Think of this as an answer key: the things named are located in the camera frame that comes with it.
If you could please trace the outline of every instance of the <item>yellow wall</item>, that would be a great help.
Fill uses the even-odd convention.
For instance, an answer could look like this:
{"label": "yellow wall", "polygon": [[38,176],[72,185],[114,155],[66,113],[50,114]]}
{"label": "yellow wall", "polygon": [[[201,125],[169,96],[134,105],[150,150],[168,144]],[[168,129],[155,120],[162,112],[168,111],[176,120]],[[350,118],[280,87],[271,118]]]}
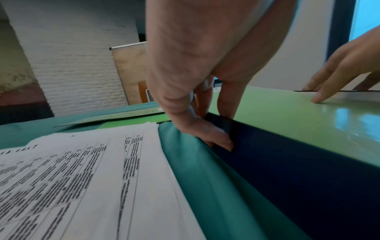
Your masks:
{"label": "yellow wall", "polygon": [[8,21],[0,20],[0,94],[37,83],[32,68]]}

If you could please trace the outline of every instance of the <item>teal fabric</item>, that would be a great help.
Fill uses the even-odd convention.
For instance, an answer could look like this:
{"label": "teal fabric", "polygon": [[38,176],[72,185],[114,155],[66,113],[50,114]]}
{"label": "teal fabric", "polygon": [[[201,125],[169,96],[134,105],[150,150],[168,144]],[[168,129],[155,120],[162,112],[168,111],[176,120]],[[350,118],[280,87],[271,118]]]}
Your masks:
{"label": "teal fabric", "polygon": [[[93,130],[102,123],[55,127],[86,117],[157,106],[132,105],[65,117],[0,126],[0,149],[20,147],[55,132]],[[256,189],[197,138],[172,123],[159,126],[163,151],[208,240],[309,239]]]}
{"label": "teal fabric", "polygon": [[310,239],[197,138],[170,122],[162,149],[208,240]]}

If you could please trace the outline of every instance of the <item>white brick wall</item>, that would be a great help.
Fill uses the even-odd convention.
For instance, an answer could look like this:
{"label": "white brick wall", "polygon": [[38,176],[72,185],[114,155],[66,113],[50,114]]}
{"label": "white brick wall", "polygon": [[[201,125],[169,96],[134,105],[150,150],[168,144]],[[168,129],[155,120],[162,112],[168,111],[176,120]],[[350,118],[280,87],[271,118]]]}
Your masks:
{"label": "white brick wall", "polygon": [[108,49],[139,41],[135,2],[0,2],[55,116],[127,105]]}

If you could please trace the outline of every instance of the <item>dark blue folder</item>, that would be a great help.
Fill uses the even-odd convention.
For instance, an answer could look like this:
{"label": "dark blue folder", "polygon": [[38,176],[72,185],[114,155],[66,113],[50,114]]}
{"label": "dark blue folder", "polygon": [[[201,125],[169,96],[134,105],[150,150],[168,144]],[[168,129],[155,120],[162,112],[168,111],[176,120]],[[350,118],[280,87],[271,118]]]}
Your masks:
{"label": "dark blue folder", "polygon": [[380,239],[380,169],[209,113],[232,152],[213,151],[313,239]]}

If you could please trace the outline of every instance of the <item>hand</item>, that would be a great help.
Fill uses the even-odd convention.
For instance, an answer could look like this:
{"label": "hand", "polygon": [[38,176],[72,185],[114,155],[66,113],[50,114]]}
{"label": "hand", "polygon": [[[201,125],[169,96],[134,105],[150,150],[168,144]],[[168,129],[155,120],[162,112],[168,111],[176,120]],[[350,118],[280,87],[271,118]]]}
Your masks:
{"label": "hand", "polygon": [[213,76],[223,81],[218,111],[233,118],[247,84],[285,39],[296,3],[147,0],[148,88],[181,132],[232,150],[229,136],[202,119]]}
{"label": "hand", "polygon": [[368,90],[380,82],[380,26],[340,48],[314,74],[303,91],[318,90],[312,102],[322,102],[360,74],[371,72],[354,90]]}

